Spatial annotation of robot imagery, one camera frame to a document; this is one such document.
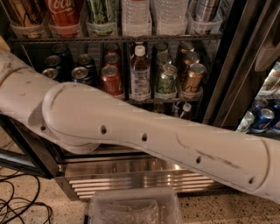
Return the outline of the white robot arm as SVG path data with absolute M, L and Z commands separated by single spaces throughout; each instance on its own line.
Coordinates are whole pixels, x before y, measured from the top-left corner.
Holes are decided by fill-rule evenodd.
M 280 203 L 280 143 L 136 108 L 99 89 L 37 73 L 0 51 L 0 112 L 77 154 L 117 144 Z

